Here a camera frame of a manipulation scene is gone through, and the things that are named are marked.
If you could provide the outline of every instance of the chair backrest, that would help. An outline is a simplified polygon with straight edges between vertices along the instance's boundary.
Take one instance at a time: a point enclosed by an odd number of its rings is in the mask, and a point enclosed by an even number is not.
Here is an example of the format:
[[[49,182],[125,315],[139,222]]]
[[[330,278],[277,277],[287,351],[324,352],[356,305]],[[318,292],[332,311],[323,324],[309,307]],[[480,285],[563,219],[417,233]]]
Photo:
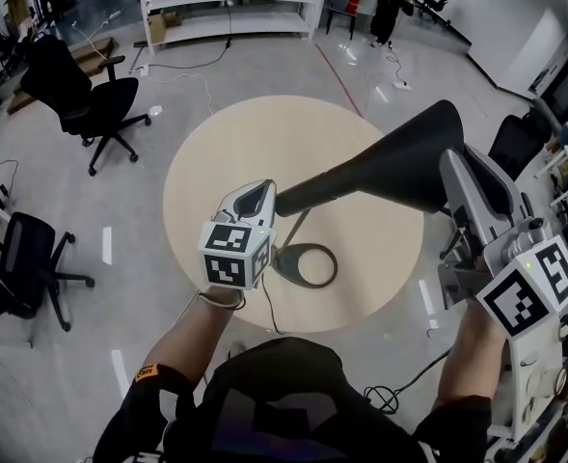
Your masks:
[[[28,50],[27,62],[22,90],[52,108],[67,131],[63,115],[91,104],[91,79],[75,63],[68,46],[53,36],[35,41]]]
[[[15,212],[7,226],[0,261],[0,280],[11,293],[33,309],[41,304],[49,272],[55,232],[42,220]]]
[[[544,144],[532,128],[526,128],[522,119],[509,115],[498,130],[494,145],[489,150],[489,157],[516,180]]]
[[[522,117],[524,128],[533,136],[538,137],[543,144],[552,137],[552,124],[542,111],[531,107],[530,111]]]

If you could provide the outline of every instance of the floor marking line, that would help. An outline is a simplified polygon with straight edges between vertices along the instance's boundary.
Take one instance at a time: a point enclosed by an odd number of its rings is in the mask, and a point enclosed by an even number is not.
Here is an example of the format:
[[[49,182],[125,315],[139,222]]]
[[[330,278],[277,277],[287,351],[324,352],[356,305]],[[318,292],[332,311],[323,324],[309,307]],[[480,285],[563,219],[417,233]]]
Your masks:
[[[434,309],[434,304],[431,301],[431,294],[429,293],[429,288],[427,287],[427,281],[424,279],[419,280],[420,296],[422,296],[422,301],[425,304],[425,310],[428,316],[435,315],[436,310]]]
[[[352,103],[352,107],[354,108],[354,111],[357,112],[357,115],[362,118],[363,115],[361,115],[361,112],[359,111],[359,108],[357,107],[357,103],[354,102],[354,99],[352,99],[352,96],[350,95],[350,93],[348,93],[348,89],[345,87],[345,84],[343,84],[343,81],[341,80],[341,77],[339,77],[338,72],[333,67],[333,64],[331,64],[331,61],[326,57],[326,55],[322,51],[322,48],[320,48],[320,46],[318,46],[318,43],[315,43],[315,47],[318,49],[318,51],[320,52],[320,55],[322,55],[322,58],[327,63],[327,65],[329,66],[329,68],[331,69],[333,74],[335,75],[336,79],[338,80],[339,84],[343,88],[345,95],[348,97],[348,100],[350,101],[350,103]]]
[[[111,350],[110,354],[112,355],[112,366],[114,367],[114,373],[117,374],[117,382],[119,383],[121,398],[124,399],[127,391],[129,391],[129,381],[127,380],[125,364],[122,361],[122,353],[120,350]]]
[[[101,234],[101,260],[112,265],[112,227],[106,227]]]

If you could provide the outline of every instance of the shelving unit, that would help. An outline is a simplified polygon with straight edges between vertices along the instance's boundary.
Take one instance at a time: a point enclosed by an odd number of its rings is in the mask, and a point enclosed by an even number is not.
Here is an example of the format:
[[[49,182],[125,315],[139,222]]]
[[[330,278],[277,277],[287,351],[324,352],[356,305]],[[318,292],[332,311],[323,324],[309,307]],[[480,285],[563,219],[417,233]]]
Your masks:
[[[179,26],[166,30],[164,40],[153,42],[149,31],[149,14],[172,7],[189,6],[205,2],[225,2],[228,0],[140,0],[142,17],[149,43],[149,53],[154,54],[155,46],[174,41],[192,40],[210,36],[224,36],[232,34],[250,33],[298,33],[311,40],[313,32],[318,26],[322,3],[324,0],[230,0],[250,2],[243,6],[243,12],[231,10],[231,22],[226,8],[217,14],[183,16]],[[274,10],[257,9],[252,12],[251,2],[285,2],[298,4],[296,12],[292,10],[279,12]]]

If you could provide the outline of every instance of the wooden tabletop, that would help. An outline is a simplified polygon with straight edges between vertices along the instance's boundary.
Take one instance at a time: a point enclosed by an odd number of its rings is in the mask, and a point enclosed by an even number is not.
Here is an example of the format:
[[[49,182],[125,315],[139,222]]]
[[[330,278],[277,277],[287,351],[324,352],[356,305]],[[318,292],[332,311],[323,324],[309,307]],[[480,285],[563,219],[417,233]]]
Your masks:
[[[354,113],[301,96],[265,96],[222,110],[183,143],[164,188],[166,232],[181,268],[205,289],[198,240],[204,221],[231,191],[271,178],[283,191],[369,147],[382,133]],[[298,216],[275,218],[281,245]],[[336,329],[387,304],[406,283],[419,255],[423,215],[408,207],[356,193],[317,207],[291,243],[331,249],[338,276],[327,287],[306,289],[272,268],[264,282],[280,330],[308,333]],[[301,260],[301,272],[319,283],[331,264],[320,253]],[[273,321],[261,286],[246,292],[236,315],[268,329]]]

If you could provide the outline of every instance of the concrete floor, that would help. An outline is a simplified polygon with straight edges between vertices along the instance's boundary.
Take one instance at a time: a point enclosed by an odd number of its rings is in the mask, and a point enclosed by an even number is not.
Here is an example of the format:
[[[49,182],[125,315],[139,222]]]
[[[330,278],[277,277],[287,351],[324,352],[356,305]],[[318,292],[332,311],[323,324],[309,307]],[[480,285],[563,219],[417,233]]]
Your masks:
[[[274,36],[235,38],[221,61],[191,73],[206,79],[215,112],[261,95],[307,95],[352,111],[353,101],[361,115],[385,133],[446,98],[459,110],[466,142],[485,152],[506,115],[522,116],[527,111],[525,102],[493,89],[462,55],[414,41],[394,41],[400,75],[413,88],[396,90],[392,86],[396,64],[387,61],[386,50],[369,47],[361,32],[353,41],[347,39],[346,29],[335,24],[328,36],[318,31],[314,42]],[[137,50],[131,47],[133,40],[120,41],[119,53],[127,60],[118,67],[118,76],[125,76]],[[162,50],[155,61],[177,66],[204,63],[219,56],[224,44],[223,39],[195,41]],[[143,52],[138,64],[146,59]],[[139,124],[124,134],[140,160],[130,163],[126,151],[112,144],[100,158],[95,178],[87,174],[95,146],[85,149],[79,139],[62,132],[57,116],[43,104],[35,103],[0,122],[0,160],[20,162],[13,208],[37,215],[57,232],[75,233],[77,242],[66,250],[62,267],[88,272],[96,279],[93,290],[63,286],[64,306],[73,324],[68,334],[47,301],[32,321],[0,317],[0,336],[19,338],[32,331],[35,342],[32,350],[0,345],[3,462],[69,462],[92,454],[122,400],[111,351],[121,351],[131,378],[194,291],[167,241],[162,191],[176,151],[209,116],[206,92],[200,77],[160,84],[152,79],[170,79],[170,72],[155,68],[151,72],[151,79],[140,78],[131,114],[145,113],[154,105],[160,105],[163,113],[153,118],[151,127]],[[104,79],[100,75],[95,82]],[[521,179],[526,180],[539,163],[532,162]],[[1,168],[1,180],[9,182],[11,172]],[[522,186],[537,214],[545,213],[545,185],[522,182]],[[104,227],[112,227],[112,265],[101,260]],[[428,309],[443,308],[436,265],[450,235],[451,224],[444,215],[425,216],[417,266],[387,306],[350,327],[303,335],[334,348],[359,391],[376,384],[402,386],[450,346],[452,336],[430,340],[426,335]],[[421,279],[429,290],[429,308],[420,293]],[[449,320],[457,322],[456,317]],[[254,346],[273,337],[234,318],[209,374],[224,360],[232,341]],[[394,418],[406,429],[414,430],[429,412],[439,375],[440,367],[434,368],[401,396],[402,406]],[[197,399],[202,391],[200,386]]]

